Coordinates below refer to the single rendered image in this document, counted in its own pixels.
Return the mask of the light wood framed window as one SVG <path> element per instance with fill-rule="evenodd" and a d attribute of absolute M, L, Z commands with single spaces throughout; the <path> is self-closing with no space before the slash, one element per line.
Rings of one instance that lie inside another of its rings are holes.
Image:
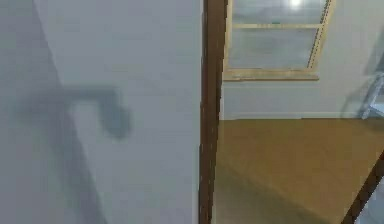
<path fill-rule="evenodd" d="M 336 0 L 228 0 L 225 81 L 316 80 Z"/>

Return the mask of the dark brown door frame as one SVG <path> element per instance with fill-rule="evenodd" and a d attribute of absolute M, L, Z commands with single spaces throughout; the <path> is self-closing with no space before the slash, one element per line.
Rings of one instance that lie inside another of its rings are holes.
<path fill-rule="evenodd" d="M 228 5 L 229 0 L 202 0 L 198 224 L 211 224 L 212 221 Z M 376 159 L 343 219 L 337 224 L 354 224 L 383 177 L 384 152 Z"/>

